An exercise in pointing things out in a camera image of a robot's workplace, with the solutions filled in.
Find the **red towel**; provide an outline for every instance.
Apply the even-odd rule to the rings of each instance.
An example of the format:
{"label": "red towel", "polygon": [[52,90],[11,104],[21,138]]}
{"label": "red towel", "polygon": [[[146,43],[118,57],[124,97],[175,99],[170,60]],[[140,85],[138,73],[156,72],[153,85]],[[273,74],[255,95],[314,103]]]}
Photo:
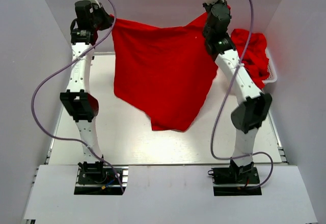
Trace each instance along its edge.
{"label": "red towel", "polygon": [[[234,29],[231,34],[231,39],[236,46],[239,57],[242,55],[243,49],[245,48],[248,34],[248,31],[242,29]],[[265,86],[262,81],[269,77],[269,72],[267,70],[269,59],[266,57],[266,48],[267,41],[264,34],[253,33],[246,54],[243,57],[244,67],[248,71],[253,82],[260,89]]]}
{"label": "red towel", "polygon": [[[206,17],[205,13],[186,26],[171,28],[117,19],[112,32],[114,92],[144,111],[151,118],[152,130],[186,131],[204,104],[217,71],[202,37]],[[246,42],[244,32],[234,31],[232,40],[240,55]],[[246,68],[258,85],[263,67],[266,69],[260,61],[265,51],[261,40],[254,34],[245,56]]]}

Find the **crumpled red cloth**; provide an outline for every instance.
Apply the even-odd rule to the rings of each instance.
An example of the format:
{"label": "crumpled red cloth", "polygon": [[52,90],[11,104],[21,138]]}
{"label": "crumpled red cloth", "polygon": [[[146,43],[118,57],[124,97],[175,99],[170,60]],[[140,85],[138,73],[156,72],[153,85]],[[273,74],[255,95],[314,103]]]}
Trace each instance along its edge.
{"label": "crumpled red cloth", "polygon": [[[243,53],[248,35],[249,31],[243,29],[234,29],[231,34],[231,40],[235,44],[239,57]],[[246,54],[242,60],[249,76],[260,89],[265,86],[263,80],[269,77],[267,69],[269,59],[265,53],[266,48],[267,41],[264,34],[252,33]]]}
{"label": "crumpled red cloth", "polygon": [[[112,31],[114,93],[144,111],[152,130],[186,131],[204,104],[217,71],[202,37],[206,17],[204,13],[186,26],[170,28],[117,19]],[[239,30],[232,35],[241,54],[246,38]],[[258,84],[263,65],[254,55],[257,45],[264,46],[259,40],[253,35],[245,56]]]}

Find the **purple cable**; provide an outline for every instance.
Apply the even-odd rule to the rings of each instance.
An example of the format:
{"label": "purple cable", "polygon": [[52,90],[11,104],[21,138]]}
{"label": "purple cable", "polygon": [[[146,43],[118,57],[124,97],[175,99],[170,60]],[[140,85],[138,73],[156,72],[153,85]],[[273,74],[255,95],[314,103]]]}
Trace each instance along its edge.
{"label": "purple cable", "polygon": [[[36,122],[36,124],[38,125],[38,127],[46,134],[48,135],[49,137],[52,137],[54,139],[58,139],[58,140],[63,140],[63,141],[76,141],[76,142],[80,142],[82,143],[83,145],[85,145],[88,150],[94,155],[95,158],[97,158],[98,160],[100,161],[103,161],[104,163],[106,163],[108,166],[110,166],[114,172],[114,174],[116,176],[118,176],[118,173],[116,171],[116,169],[114,169],[114,167],[109,163],[107,162],[106,160],[102,159],[101,157],[99,157],[98,155],[95,154],[95,152],[93,151],[92,148],[90,148],[88,146],[87,143],[85,143],[84,141],[80,140],[80,139],[77,139],[77,138],[65,138],[65,137],[58,137],[58,136],[54,136],[52,135],[50,132],[48,132],[40,123],[39,119],[37,118],[36,116],[36,113],[35,113],[35,98],[36,98],[36,95],[38,93],[38,91],[41,89],[41,87],[48,81],[50,80],[51,78],[53,78],[54,76],[58,75],[59,73],[61,73],[62,71],[68,69],[70,66],[72,66],[73,64],[75,64],[76,62],[78,62],[78,60],[80,60],[81,57],[85,56],[89,51],[91,51],[93,48],[97,47],[99,44],[101,44],[109,35],[110,33],[112,32],[112,29],[113,27],[115,26],[116,24],[116,21],[117,21],[117,11],[116,11],[116,7],[114,6],[114,4],[108,0],[108,2],[111,4],[112,8],[113,8],[113,12],[114,12],[114,20],[113,20],[113,23],[112,23],[112,26],[111,28],[109,29],[109,31],[107,32],[107,34],[101,39],[99,40],[94,46],[92,46],[91,48],[85,50],[79,57],[75,58],[71,63],[69,63],[68,65],[66,65],[65,67],[63,67],[62,69],[58,70],[57,72],[53,73],[52,75],[50,75],[49,77],[47,77],[46,79],[44,79],[35,89],[33,95],[32,95],[32,100],[31,100],[31,111],[32,111],[32,115],[33,115],[33,118]],[[123,186],[122,186],[122,182],[120,180],[119,177],[117,177],[118,179],[118,182],[120,184],[120,188],[121,188],[121,191],[124,192],[123,190]]]}
{"label": "purple cable", "polygon": [[[236,75],[240,69],[240,64],[242,63],[242,59],[243,57],[245,56],[245,53],[246,53],[246,50],[248,48],[248,45],[249,45],[249,41],[250,41],[250,38],[251,38],[251,34],[253,32],[253,26],[254,26],[254,7],[253,7],[253,3],[252,3],[252,0],[249,0],[249,3],[250,3],[250,9],[251,9],[251,21],[250,21],[250,29],[249,29],[249,35],[248,35],[248,39],[247,39],[247,42],[246,42],[246,45],[244,46],[244,49],[243,49],[243,52],[242,52],[242,55],[240,57],[240,60],[239,60],[239,65],[237,65],[235,71],[234,71],[234,74],[231,78],[231,81],[230,81],[230,85],[228,87],[228,90],[224,96],[224,99],[223,99],[223,102],[221,104],[221,107],[220,107],[220,110],[218,112],[218,115],[215,119],[215,122],[214,122],[214,126],[213,126],[213,130],[212,130],[212,134],[211,134],[211,138],[210,138],[210,153],[211,155],[213,156],[213,158],[215,159],[219,159],[219,160],[230,160],[230,159],[240,159],[240,158],[244,158],[244,157],[248,157],[250,156],[250,154],[245,154],[245,155],[240,155],[240,156],[236,156],[236,157],[217,157],[215,154],[214,154],[214,150],[213,150],[213,144],[214,144],[214,136],[215,136],[215,131],[216,131],[216,127],[218,125],[218,122],[220,120],[220,117],[221,117],[221,114],[222,114],[222,111],[224,109],[224,106],[225,106],[225,103],[226,103],[226,100],[227,98],[229,97],[229,94],[231,92],[231,89],[232,89],[232,86],[233,86],[233,83],[235,81],[235,78],[236,78]],[[266,177],[266,179],[260,183],[259,185],[257,186],[254,186],[254,187],[250,187],[248,189],[254,189],[254,188],[258,188],[262,185],[264,185],[271,177],[271,174],[273,173],[273,169],[274,169],[274,162],[273,162],[273,159],[271,158],[271,156],[265,152],[256,152],[256,153],[253,153],[252,155],[257,155],[257,154],[264,154],[266,155],[269,159],[270,159],[270,163],[271,163],[271,166],[270,166],[270,171],[269,171],[269,174],[268,176]]]}

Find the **purple hose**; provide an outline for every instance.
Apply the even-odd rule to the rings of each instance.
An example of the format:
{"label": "purple hose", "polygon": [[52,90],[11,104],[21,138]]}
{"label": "purple hose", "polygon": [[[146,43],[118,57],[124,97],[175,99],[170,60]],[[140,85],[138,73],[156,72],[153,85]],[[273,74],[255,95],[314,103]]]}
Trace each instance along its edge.
{"label": "purple hose", "polygon": [[[83,145],[85,145],[89,151],[92,153],[92,155],[94,155],[95,158],[97,158],[98,160],[100,161],[103,161],[104,163],[106,163],[108,166],[110,166],[114,172],[114,174],[117,176],[118,173],[116,171],[116,169],[114,169],[114,167],[109,163],[107,162],[106,160],[102,159],[101,157],[99,157],[98,155],[95,154],[95,152],[88,146],[87,143],[85,143],[84,141],[80,140],[80,139],[77,139],[77,138],[65,138],[65,137],[59,137],[59,136],[54,136],[52,135],[49,131],[47,131],[40,123],[39,119],[37,118],[36,116],[36,113],[35,113],[35,98],[36,98],[36,95],[37,93],[39,92],[39,90],[41,89],[41,87],[48,81],[50,80],[51,78],[53,78],[54,76],[58,75],[59,73],[63,72],[64,70],[68,69],[70,66],[72,66],[73,64],[75,64],[76,62],[78,62],[78,60],[85,56],[89,51],[91,51],[93,48],[97,47],[99,44],[101,44],[109,35],[110,33],[112,32],[112,29],[113,27],[115,26],[116,24],[116,21],[117,21],[117,11],[116,11],[116,7],[114,6],[114,4],[108,0],[109,3],[111,4],[112,8],[113,8],[113,12],[114,12],[114,20],[113,20],[113,23],[112,23],[112,26],[111,28],[109,29],[109,31],[107,32],[107,34],[101,39],[99,40],[94,46],[92,46],[91,48],[85,50],[78,58],[75,58],[71,63],[69,63],[68,65],[66,65],[65,67],[63,67],[62,69],[58,70],[57,72],[53,73],[52,75],[50,75],[49,77],[47,77],[46,79],[44,79],[35,89],[33,95],[32,95],[32,100],[31,100],[31,111],[32,111],[32,115],[33,115],[33,118],[36,122],[36,124],[38,125],[38,127],[46,134],[48,135],[49,137],[52,137],[54,139],[58,139],[58,140],[63,140],[63,141],[76,141],[76,142],[80,142],[82,143]],[[118,179],[118,182],[120,184],[120,188],[121,188],[121,191],[124,192],[123,190],[123,186],[122,186],[122,182],[120,180],[119,177],[117,177]]]}
{"label": "purple hose", "polygon": [[[226,100],[228,99],[229,95],[230,95],[230,92],[231,92],[231,89],[232,89],[232,86],[233,86],[233,83],[235,81],[235,78],[236,78],[236,75],[240,69],[240,64],[242,63],[242,60],[243,60],[243,57],[245,56],[245,53],[246,53],[246,50],[248,48],[248,45],[249,45],[249,41],[250,41],[250,38],[251,38],[251,34],[253,32],[253,25],[254,25],[254,7],[253,7],[253,3],[252,3],[252,0],[249,0],[249,4],[250,4],[250,10],[251,10],[251,21],[250,21],[250,29],[249,29],[249,35],[248,35],[248,39],[246,41],[246,45],[244,46],[244,49],[243,49],[243,52],[242,52],[242,55],[240,57],[240,60],[239,60],[239,65],[236,67],[235,71],[234,71],[234,74],[231,78],[231,81],[230,81],[230,85],[228,87],[228,90],[224,96],[224,99],[223,99],[223,102],[221,104],[221,107],[220,107],[220,110],[218,112],[218,115],[215,119],[215,122],[214,122],[214,126],[213,126],[213,130],[212,130],[212,134],[211,134],[211,138],[210,138],[210,153],[211,155],[213,156],[213,158],[215,159],[219,159],[219,160],[230,160],[230,159],[240,159],[240,158],[244,158],[244,157],[248,157],[250,156],[250,154],[245,154],[245,155],[240,155],[240,156],[236,156],[236,157],[217,157],[215,154],[214,154],[214,150],[213,150],[213,144],[214,144],[214,137],[215,137],[215,131],[216,131],[216,127],[218,125],[218,122],[220,120],[220,117],[221,117],[221,114],[222,114],[222,111],[224,109],[224,106],[225,106],[225,103],[226,103]],[[271,174],[273,173],[273,169],[274,169],[274,162],[273,162],[273,159],[271,158],[271,156],[265,152],[256,152],[256,153],[253,153],[252,155],[257,155],[257,154],[264,154],[266,155],[269,159],[270,159],[270,163],[271,163],[271,166],[270,166],[270,171],[269,171],[269,174],[268,176],[266,177],[266,179],[260,183],[259,185],[257,186],[254,186],[254,187],[250,187],[248,189],[254,189],[254,188],[258,188],[262,185],[264,185],[271,177]]]}

